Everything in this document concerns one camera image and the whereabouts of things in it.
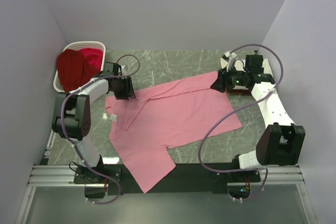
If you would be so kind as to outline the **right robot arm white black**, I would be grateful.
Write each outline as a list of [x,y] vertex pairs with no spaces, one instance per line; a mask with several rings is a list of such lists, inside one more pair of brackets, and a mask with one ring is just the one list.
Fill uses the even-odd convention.
[[258,101],[265,123],[255,150],[235,157],[234,168],[297,164],[306,132],[303,126],[295,125],[282,105],[268,60],[262,55],[239,59],[235,53],[226,52],[220,62],[221,69],[211,89],[221,93],[249,92]]

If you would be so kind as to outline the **pink t-shirt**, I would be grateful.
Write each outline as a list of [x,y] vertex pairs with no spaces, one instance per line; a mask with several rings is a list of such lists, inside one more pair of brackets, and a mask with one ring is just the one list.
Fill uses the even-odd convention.
[[175,168],[168,149],[241,128],[227,95],[211,89],[209,72],[106,98],[110,141],[144,193]]

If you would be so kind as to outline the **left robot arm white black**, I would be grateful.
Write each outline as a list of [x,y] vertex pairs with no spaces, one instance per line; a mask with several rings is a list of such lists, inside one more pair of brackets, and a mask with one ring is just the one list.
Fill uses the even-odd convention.
[[101,155],[95,149],[89,132],[91,129],[91,104],[104,94],[113,92],[118,99],[136,98],[131,77],[140,70],[122,74],[118,62],[100,71],[87,83],[71,92],[59,92],[53,113],[52,130],[66,139],[79,157],[76,173],[91,182],[98,182],[104,175]]

